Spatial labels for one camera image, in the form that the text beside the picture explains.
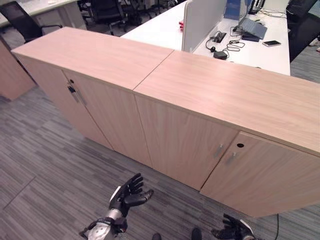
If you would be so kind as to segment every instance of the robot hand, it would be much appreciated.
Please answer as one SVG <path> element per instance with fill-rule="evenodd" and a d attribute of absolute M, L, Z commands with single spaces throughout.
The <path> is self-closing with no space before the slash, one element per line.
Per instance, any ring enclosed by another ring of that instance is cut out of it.
<path fill-rule="evenodd" d="M 254 233 L 250 226 L 241 220 L 235 219 L 232 216 L 223 214 L 223 217 L 226 218 L 223 220 L 224 229 L 217 230 L 212 229 L 211 233 L 217 239 L 234 239 L 234 240 L 255 240 L 257 239 L 254 236 Z"/>
<path fill-rule="evenodd" d="M 153 190 L 142 192 L 144 178 L 140 173 L 133 176 L 113 193 L 109 210 L 117 209 L 123 217 L 128 215 L 130 207 L 139 206 L 147 202 L 154 194 Z"/>
<path fill-rule="evenodd" d="M 144 204 L 154 193 L 153 190 L 142 192 L 143 180 L 144 178 L 138 173 L 124 185 L 119 186 L 110 199 L 106 215 L 93 221 L 79 232 L 79 235 L 86 240 L 113 240 L 119 233 L 126 232 L 128 228 L 126 216 L 130 207 Z"/>

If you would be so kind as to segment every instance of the laptop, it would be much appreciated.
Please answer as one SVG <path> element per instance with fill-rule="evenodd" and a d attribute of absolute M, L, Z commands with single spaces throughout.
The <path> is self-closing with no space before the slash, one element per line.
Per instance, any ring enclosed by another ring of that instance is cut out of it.
<path fill-rule="evenodd" d="M 260 39 L 264 39 L 268 28 L 258 22 L 246 18 L 250 9 L 247 3 L 247 0 L 241 0 L 238 28 L 241 29 L 242 32 L 246 32 Z"/>

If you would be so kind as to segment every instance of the cable on floor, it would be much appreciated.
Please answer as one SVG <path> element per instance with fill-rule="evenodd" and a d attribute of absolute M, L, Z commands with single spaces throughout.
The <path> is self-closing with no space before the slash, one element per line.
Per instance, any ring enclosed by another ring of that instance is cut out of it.
<path fill-rule="evenodd" d="M 276 228 L 276 236 L 274 240 L 277 240 L 279 236 L 279 213 L 276 215 L 276 218 L 277 218 L 277 228 Z"/>

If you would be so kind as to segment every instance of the power adapter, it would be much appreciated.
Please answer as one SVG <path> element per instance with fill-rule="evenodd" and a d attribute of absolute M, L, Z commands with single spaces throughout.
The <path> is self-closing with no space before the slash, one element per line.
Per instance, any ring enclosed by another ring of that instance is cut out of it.
<path fill-rule="evenodd" d="M 228 55 L 224 51 L 215 51 L 213 57 L 215 59 L 226 60 L 228 58 Z"/>

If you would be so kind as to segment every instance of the cabinet door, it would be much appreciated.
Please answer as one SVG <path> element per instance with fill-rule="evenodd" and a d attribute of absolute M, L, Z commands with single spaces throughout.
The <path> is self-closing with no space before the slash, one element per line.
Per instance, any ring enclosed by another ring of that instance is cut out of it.
<path fill-rule="evenodd" d="M 253 217 L 320 202 L 320 158 L 240 132 L 201 194 Z"/>
<path fill-rule="evenodd" d="M 64 71 L 80 91 L 86 108 L 113 149 L 151 167 L 137 104 L 132 92 L 95 78 Z"/>
<path fill-rule="evenodd" d="M 68 121 L 85 137 L 112 149 L 79 97 L 68 90 L 67 78 L 61 69 L 45 63 L 19 57 L 34 80 L 61 110 Z"/>
<path fill-rule="evenodd" d="M 34 86 L 0 36 L 0 95 L 14 100 Z"/>
<path fill-rule="evenodd" d="M 236 130 L 136 95 L 152 166 L 200 190 Z"/>

